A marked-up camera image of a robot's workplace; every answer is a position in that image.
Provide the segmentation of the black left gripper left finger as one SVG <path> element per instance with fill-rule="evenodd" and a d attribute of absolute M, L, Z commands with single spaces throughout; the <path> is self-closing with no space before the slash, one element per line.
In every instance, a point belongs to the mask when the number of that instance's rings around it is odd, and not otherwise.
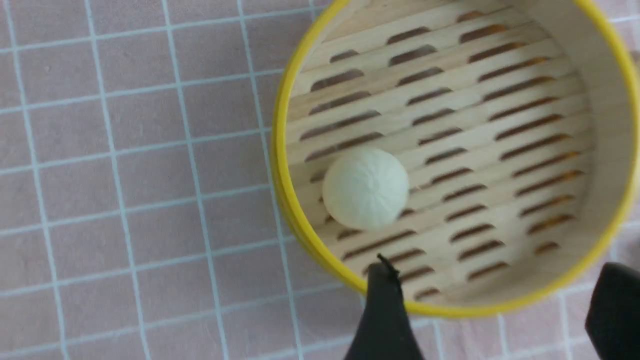
<path fill-rule="evenodd" d="M 400 272 L 377 255 L 368 267 L 366 302 L 346 360 L 423 360 L 404 304 Z"/>

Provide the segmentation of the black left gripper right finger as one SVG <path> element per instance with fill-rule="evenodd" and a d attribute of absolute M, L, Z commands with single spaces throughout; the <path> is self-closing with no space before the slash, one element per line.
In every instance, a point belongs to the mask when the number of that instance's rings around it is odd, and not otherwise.
<path fill-rule="evenodd" d="M 640 274 L 617 262 L 602 266 L 585 330 L 601 360 L 640 358 Z"/>

